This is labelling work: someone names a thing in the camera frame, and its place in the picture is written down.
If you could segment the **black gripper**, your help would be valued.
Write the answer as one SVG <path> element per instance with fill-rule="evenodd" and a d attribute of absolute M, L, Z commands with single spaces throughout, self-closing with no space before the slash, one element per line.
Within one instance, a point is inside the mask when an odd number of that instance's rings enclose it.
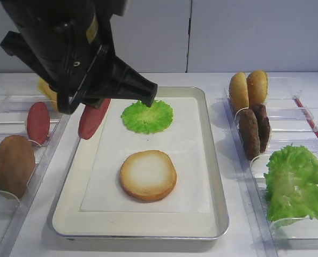
<path fill-rule="evenodd" d="M 107 99 L 139 100 L 151 107 L 157 84 L 115 54 L 106 20 L 19 21 L 1 48 L 16 56 L 58 95 L 59 111 L 80 103 L 99 109 Z"/>

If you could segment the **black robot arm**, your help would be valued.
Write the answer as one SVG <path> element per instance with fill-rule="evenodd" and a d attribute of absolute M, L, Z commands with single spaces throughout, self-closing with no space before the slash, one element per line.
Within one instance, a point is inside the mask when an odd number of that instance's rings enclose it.
<path fill-rule="evenodd" d="M 151 106 L 157 84 L 115 54 L 114 1 L 2 1 L 17 30 L 1 48 L 19 58 L 57 94 L 57 108 L 72 114 L 80 104 L 104 99 L 139 100 Z"/>

